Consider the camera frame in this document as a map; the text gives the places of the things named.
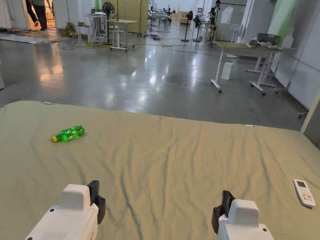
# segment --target ventilation grille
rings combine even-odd
[[[66,235],[66,233],[45,232],[40,240],[63,240]]]

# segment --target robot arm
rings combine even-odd
[[[259,223],[256,203],[235,199],[226,190],[221,205],[213,209],[211,223],[218,240],[273,240],[266,225]]]
[[[26,240],[94,240],[106,214],[106,200],[99,196],[99,181],[87,186],[69,184],[59,205],[51,207]]]

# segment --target air conditioner remote control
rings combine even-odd
[[[311,191],[305,181],[294,179],[294,185],[296,187],[297,193],[300,197],[301,202],[308,207],[315,207],[316,203],[311,195]]]

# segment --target person's leg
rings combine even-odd
[[[40,25],[41,25],[41,29],[42,31],[45,30],[45,28],[47,27],[46,25],[46,21],[44,21],[44,16],[45,14],[43,14],[43,7],[44,7],[44,12],[45,12],[45,6],[38,6],[38,5],[34,5],[33,4],[33,8],[35,9],[35,12],[38,16],[38,19],[39,19],[39,22],[40,22]]]
[[[42,7],[42,16],[43,16],[44,28],[47,29],[48,25],[47,25],[47,14],[45,13],[45,6],[41,6],[41,7]]]
[[[36,23],[38,20],[37,20],[35,13],[32,10],[32,5],[31,5],[30,0],[26,0],[26,5],[27,5],[28,14],[30,15],[33,23]]]
[[[43,27],[42,27],[42,26],[43,26],[43,23],[42,23],[42,15],[41,15],[41,11],[40,11],[40,6],[33,4],[33,8],[34,8],[34,10],[35,10],[35,12],[36,12],[36,14],[37,14],[37,16],[38,16],[38,20],[39,20],[39,22],[40,22],[41,29],[42,29],[42,28],[43,28]]]

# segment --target polished gray floor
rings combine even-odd
[[[185,27],[173,23],[165,32],[158,28],[152,32],[171,38],[162,44],[179,46],[162,47],[149,37],[130,36],[136,46],[127,53],[62,49],[81,45],[71,39],[50,44],[0,41],[0,69],[6,85],[0,91],[0,104],[37,100],[219,123],[301,128],[304,119],[298,119],[297,113],[306,110],[292,96],[276,95],[268,87],[262,96],[250,87],[249,81],[258,75],[244,69],[254,69],[253,61],[223,58],[223,63],[234,66],[230,80],[219,80],[223,88],[219,94],[210,79],[216,75],[221,49],[211,49],[204,42],[181,46]]]

